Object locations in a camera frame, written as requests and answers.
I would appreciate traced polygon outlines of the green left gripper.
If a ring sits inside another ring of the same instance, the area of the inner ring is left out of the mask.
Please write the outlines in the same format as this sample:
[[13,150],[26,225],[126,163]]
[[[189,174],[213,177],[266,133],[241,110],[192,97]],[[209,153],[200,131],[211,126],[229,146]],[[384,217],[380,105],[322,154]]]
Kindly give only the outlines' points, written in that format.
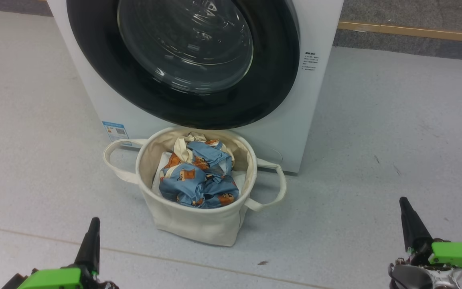
[[15,274],[3,289],[118,289],[112,281],[99,281],[100,219],[91,219],[75,258],[78,267],[34,269],[30,275]]

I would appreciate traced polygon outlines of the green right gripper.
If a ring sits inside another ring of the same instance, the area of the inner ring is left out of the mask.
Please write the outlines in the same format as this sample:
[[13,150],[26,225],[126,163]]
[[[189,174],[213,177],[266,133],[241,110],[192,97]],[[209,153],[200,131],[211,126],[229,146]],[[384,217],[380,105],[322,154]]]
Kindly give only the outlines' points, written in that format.
[[405,250],[409,263],[432,271],[462,270],[462,242],[432,238],[409,200],[399,199]]

